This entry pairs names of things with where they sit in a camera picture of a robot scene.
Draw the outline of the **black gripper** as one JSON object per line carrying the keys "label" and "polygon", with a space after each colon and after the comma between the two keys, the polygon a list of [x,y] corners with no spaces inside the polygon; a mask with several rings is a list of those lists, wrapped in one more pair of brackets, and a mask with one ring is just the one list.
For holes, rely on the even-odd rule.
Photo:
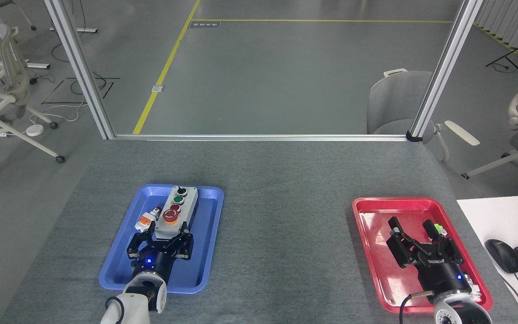
{"label": "black gripper", "polygon": [[[138,274],[150,271],[169,282],[171,269],[176,258],[189,261],[194,245],[194,236],[187,224],[182,224],[179,234],[169,240],[169,252],[156,249],[152,239],[156,225],[150,224],[149,228],[141,233],[135,233],[127,247],[127,255],[131,261],[132,278]],[[146,247],[139,250],[140,245],[146,242]]]}
{"label": "black gripper", "polygon": [[457,290],[462,293],[472,291],[459,268],[464,263],[462,254],[441,225],[432,220],[423,222],[423,228],[434,247],[433,259],[426,256],[426,250],[417,240],[405,234],[397,217],[391,217],[388,224],[391,231],[387,246],[399,267],[404,269],[417,261],[415,268],[424,291],[430,290],[435,295]]}

